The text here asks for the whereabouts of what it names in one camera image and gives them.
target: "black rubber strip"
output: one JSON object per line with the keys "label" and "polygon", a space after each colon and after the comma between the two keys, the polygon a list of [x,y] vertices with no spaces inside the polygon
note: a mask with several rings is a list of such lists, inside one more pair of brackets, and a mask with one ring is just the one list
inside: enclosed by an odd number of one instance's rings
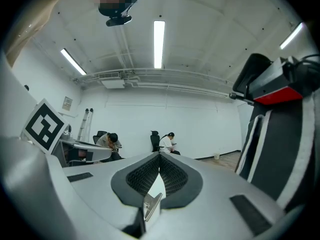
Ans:
{"label": "black rubber strip", "polygon": [[230,197],[230,200],[254,236],[271,228],[272,225],[243,194]]}
{"label": "black rubber strip", "polygon": [[[228,153],[223,153],[223,154],[220,154],[220,157],[222,156],[225,156],[225,155],[229,155],[229,154],[232,154],[232,153],[235,153],[235,152],[241,152],[241,150],[235,150],[235,151],[231,151],[231,152],[228,152]],[[200,157],[200,158],[195,158],[195,160],[206,160],[206,159],[211,159],[211,158],[214,158],[215,156],[207,156],[207,157]]]}
{"label": "black rubber strip", "polygon": [[77,175],[68,176],[67,178],[70,182],[77,182],[90,177],[93,177],[93,175],[90,172],[85,172]]}

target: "poster on wall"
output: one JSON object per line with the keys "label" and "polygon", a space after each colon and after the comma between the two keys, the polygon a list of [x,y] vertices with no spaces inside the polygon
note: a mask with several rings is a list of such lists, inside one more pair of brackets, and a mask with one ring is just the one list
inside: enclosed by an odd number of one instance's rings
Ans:
{"label": "poster on wall", "polygon": [[62,105],[62,108],[63,108],[64,110],[70,111],[71,104],[72,104],[72,99],[70,99],[70,98],[68,98],[68,97],[65,97],[65,98],[64,98],[63,105]]}
{"label": "poster on wall", "polygon": [[50,155],[67,126],[68,122],[44,98],[33,109],[22,132]]}

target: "floor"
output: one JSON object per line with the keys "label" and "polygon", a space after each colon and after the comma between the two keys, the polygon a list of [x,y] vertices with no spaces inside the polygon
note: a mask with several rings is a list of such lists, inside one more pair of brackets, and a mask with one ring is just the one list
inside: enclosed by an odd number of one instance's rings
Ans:
{"label": "floor", "polygon": [[236,167],[240,158],[240,154],[241,154],[240,152],[234,152],[231,154],[223,155],[218,160],[211,158],[211,159],[206,159],[201,161],[211,165],[223,166],[234,172],[236,170]]}

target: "black office chair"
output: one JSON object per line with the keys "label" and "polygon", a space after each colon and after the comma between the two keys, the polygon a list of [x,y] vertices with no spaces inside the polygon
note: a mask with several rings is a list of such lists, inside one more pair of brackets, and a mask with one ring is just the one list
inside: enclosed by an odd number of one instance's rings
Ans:
{"label": "black office chair", "polygon": [[160,148],[163,148],[163,146],[159,146],[160,142],[160,136],[159,133],[156,130],[151,131],[152,134],[150,136],[151,144],[152,144],[152,152],[159,151]]}
{"label": "black office chair", "polygon": [[103,135],[105,135],[105,134],[107,134],[106,131],[104,131],[104,130],[99,130],[98,133],[97,133],[95,136],[93,136],[94,144],[97,144],[97,141],[101,138],[101,136],[103,136]]}

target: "ceiling light fixture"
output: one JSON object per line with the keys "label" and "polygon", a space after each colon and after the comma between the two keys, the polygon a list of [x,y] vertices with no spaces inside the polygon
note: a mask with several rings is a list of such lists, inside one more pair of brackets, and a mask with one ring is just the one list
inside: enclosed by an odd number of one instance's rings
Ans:
{"label": "ceiling light fixture", "polygon": [[79,64],[71,57],[66,49],[62,49],[60,51],[62,55],[75,67],[76,70],[80,72],[81,75],[86,75],[87,73],[79,66]]}
{"label": "ceiling light fixture", "polygon": [[292,41],[292,39],[295,38],[295,36],[300,32],[300,30],[302,30],[302,28],[303,28],[303,23],[300,23],[300,24],[294,29],[294,31],[283,41],[283,43],[280,44],[281,50],[283,50],[283,49]]}
{"label": "ceiling light fixture", "polygon": [[164,50],[164,37],[165,37],[164,21],[154,22],[154,68],[162,68],[162,55]]}

